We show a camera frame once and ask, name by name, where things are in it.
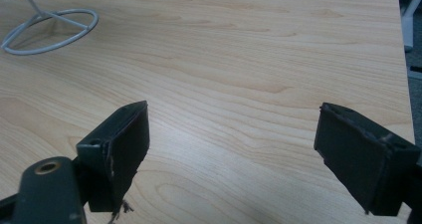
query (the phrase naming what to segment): wooden desk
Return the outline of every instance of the wooden desk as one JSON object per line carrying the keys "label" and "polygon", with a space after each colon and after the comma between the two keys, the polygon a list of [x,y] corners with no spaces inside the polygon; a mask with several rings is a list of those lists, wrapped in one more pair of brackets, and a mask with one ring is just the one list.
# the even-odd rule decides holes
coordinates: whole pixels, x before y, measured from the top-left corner
{"label": "wooden desk", "polygon": [[[150,151],[118,223],[405,223],[406,207],[365,216],[313,149],[322,102],[413,141],[398,0],[37,1],[100,21],[54,52],[0,53],[1,198],[30,164],[75,157],[115,109],[147,100]],[[0,7],[0,37],[33,14]],[[21,46],[69,29],[47,24]]]}

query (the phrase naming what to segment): gray carpet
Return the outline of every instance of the gray carpet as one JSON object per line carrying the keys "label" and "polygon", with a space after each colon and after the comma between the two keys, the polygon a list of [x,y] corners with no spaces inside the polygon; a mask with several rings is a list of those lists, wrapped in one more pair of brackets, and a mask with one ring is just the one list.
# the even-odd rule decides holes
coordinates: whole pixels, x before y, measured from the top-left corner
{"label": "gray carpet", "polygon": [[[409,1],[400,0],[400,4],[405,6]],[[419,5],[414,14],[413,30],[413,50],[406,53],[406,64],[415,141],[416,145],[422,147],[422,5]]]}

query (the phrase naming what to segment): wood grain surface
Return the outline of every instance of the wood grain surface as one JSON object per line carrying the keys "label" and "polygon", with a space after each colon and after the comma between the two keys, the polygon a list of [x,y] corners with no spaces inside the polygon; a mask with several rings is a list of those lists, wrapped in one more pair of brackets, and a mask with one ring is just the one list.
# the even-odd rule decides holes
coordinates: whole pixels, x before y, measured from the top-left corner
{"label": "wood grain surface", "polygon": [[[36,1],[100,21],[53,52],[0,52],[0,198],[26,167],[74,158],[114,110],[147,100],[150,151],[127,194],[135,211],[117,223],[405,223],[406,206],[365,215],[313,149],[322,102],[414,140],[398,0]],[[0,0],[0,37],[33,14]],[[13,46],[75,31],[47,21]]]}

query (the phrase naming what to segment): black plastic part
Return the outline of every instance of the black plastic part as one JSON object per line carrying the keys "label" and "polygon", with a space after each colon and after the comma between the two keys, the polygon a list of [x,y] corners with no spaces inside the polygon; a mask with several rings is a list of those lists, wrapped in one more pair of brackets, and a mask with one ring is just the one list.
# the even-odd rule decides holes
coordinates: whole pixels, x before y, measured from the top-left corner
{"label": "black plastic part", "polygon": [[407,195],[404,202],[412,208],[412,215],[409,223],[422,224],[422,167],[416,166],[414,172],[409,177]]}
{"label": "black plastic part", "polygon": [[356,201],[374,215],[396,216],[420,149],[358,112],[322,104],[315,150]]}
{"label": "black plastic part", "polygon": [[118,213],[149,149],[147,103],[118,109],[77,144],[81,199],[93,212]]}
{"label": "black plastic part", "polygon": [[27,168],[21,179],[13,224],[86,223],[72,161],[53,157]]}
{"label": "black plastic part", "polygon": [[18,195],[12,195],[0,200],[0,224],[9,223],[12,220],[13,211]]}
{"label": "black plastic part", "polygon": [[421,67],[414,67],[414,66],[411,66],[411,67],[410,67],[410,71],[412,71],[412,72],[422,73],[422,68],[421,68]]}

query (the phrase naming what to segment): white chair leg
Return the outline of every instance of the white chair leg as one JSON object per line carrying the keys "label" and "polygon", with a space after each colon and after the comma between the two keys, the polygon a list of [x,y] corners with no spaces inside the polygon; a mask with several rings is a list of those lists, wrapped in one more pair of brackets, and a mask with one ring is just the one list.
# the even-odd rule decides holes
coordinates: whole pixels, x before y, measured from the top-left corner
{"label": "white chair leg", "polygon": [[401,31],[406,51],[413,49],[413,14],[420,2],[421,0],[412,0],[401,15]]}
{"label": "white chair leg", "polygon": [[[32,17],[30,20],[28,20],[27,22],[19,25],[17,28],[15,28],[14,30],[12,30],[3,40],[3,43],[1,45],[1,48],[4,49],[6,52],[14,54],[14,55],[33,55],[33,54],[39,54],[39,53],[45,53],[45,52],[49,52],[58,48],[61,48],[63,46],[66,46],[70,43],[75,42],[76,40],[82,38],[83,36],[85,36],[90,30],[92,30],[94,28],[94,26],[97,24],[97,22],[99,21],[99,16],[97,15],[97,13],[93,10],[89,10],[89,9],[70,9],[70,10],[64,10],[64,11],[58,11],[58,12],[46,12],[46,11],[42,11],[37,4],[34,2],[34,0],[28,0],[28,2],[31,4],[31,6],[34,8],[34,10],[37,12],[37,15],[35,15],[34,17]],[[74,13],[86,13],[86,14],[90,14],[93,16],[93,21],[89,24],[89,25],[85,25],[85,24],[81,24],[79,22],[76,22],[74,20],[68,19],[66,17],[63,17],[63,15],[67,15],[67,14],[74,14]],[[43,22],[47,19],[50,18],[54,18],[63,22],[66,22],[68,24],[72,24],[74,26],[80,27],[82,29],[82,31],[78,34],[76,34],[75,36],[56,43],[54,45],[51,46],[47,46],[47,47],[42,47],[42,48],[38,48],[38,49],[33,49],[33,50],[14,50],[12,48],[9,47],[9,45],[20,35],[22,34],[25,29]]]}

